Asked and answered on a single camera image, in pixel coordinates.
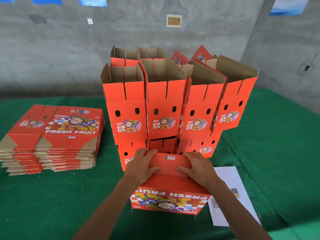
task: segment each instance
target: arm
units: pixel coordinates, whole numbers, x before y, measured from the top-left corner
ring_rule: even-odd
[[[153,173],[160,170],[159,167],[149,169],[149,162],[156,152],[157,150],[149,152],[146,148],[136,151],[134,160],[128,162],[122,179],[78,230],[73,237],[74,240],[109,239],[112,229],[128,199]]]
[[[226,183],[219,178],[207,158],[204,158],[201,153],[195,152],[187,152],[184,155],[189,158],[192,168],[178,167],[177,171],[186,173],[212,194],[236,239],[272,239],[238,201]]]

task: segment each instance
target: hand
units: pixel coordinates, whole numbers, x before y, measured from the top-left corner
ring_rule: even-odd
[[[177,171],[185,173],[205,188],[208,188],[215,182],[221,181],[209,159],[204,158],[200,152],[186,152],[183,155],[190,160],[192,168],[177,167]]]
[[[128,162],[123,178],[136,182],[138,187],[146,182],[153,173],[160,171],[160,167],[149,168],[150,160],[157,151],[156,149],[149,151],[146,148],[139,148],[133,160]]]

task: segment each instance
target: table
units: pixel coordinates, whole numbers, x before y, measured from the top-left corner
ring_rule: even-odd
[[[106,126],[93,169],[8,176],[0,168],[1,239],[70,239],[123,172],[103,97],[0,103],[0,138],[33,104],[102,108]],[[262,226],[274,239],[320,238],[320,117],[268,90],[254,89],[237,128],[226,130],[210,161],[236,166]],[[212,225],[208,206],[194,216],[122,211],[111,239],[233,239]]]

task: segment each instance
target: forearm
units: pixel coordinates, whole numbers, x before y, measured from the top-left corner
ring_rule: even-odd
[[[137,188],[134,181],[122,178],[73,239],[108,239],[122,209]]]
[[[218,180],[214,184],[211,183],[207,189],[219,205],[237,240],[271,239],[269,234],[238,201],[224,181]]]

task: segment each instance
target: concrete wall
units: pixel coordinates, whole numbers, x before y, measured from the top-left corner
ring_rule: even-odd
[[[99,76],[113,44],[188,57],[203,44],[240,60],[263,2],[107,0],[104,8],[15,1],[0,4],[0,99],[102,95]],[[182,28],[166,28],[166,14],[182,14]]]
[[[320,0],[297,17],[269,16],[273,3],[264,1],[241,61],[259,70],[256,87],[320,114]]]

